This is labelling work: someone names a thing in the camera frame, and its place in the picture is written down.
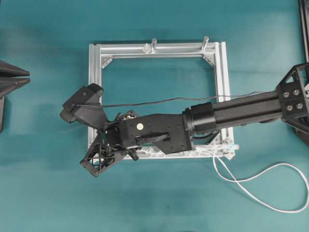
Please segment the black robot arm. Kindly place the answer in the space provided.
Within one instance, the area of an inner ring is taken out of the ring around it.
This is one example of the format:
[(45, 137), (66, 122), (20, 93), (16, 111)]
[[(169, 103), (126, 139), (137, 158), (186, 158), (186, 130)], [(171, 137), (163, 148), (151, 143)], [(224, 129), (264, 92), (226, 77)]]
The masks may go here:
[(306, 84), (308, 64), (291, 68), (272, 92), (220, 103), (204, 103), (181, 114), (152, 114), (105, 122), (81, 164), (94, 177), (108, 170), (125, 156), (134, 160), (144, 144), (154, 144), (165, 154), (193, 149), (195, 134), (251, 123), (281, 119), (302, 133), (309, 131), (309, 98)]

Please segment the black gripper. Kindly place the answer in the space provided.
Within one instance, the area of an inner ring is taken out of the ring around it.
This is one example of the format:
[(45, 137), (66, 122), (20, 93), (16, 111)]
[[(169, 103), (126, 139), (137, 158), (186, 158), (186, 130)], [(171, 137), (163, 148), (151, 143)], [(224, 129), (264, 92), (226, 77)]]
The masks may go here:
[(126, 120), (105, 121), (80, 164), (93, 177), (98, 177), (124, 156), (134, 160), (143, 145), (154, 145), (164, 154), (191, 151), (194, 149), (185, 112), (181, 114), (151, 114)]

